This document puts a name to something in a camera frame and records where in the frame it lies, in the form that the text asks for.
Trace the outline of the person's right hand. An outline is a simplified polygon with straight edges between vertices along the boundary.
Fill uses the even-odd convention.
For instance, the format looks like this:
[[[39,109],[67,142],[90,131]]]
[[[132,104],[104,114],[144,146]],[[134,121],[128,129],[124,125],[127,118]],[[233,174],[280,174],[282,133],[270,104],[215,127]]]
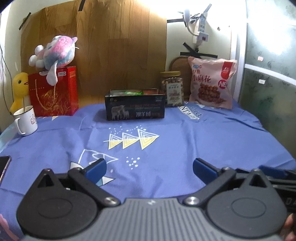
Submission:
[[[296,241],[295,213],[292,213],[288,216],[283,226],[283,230],[286,231],[286,234],[284,235],[285,241]]]

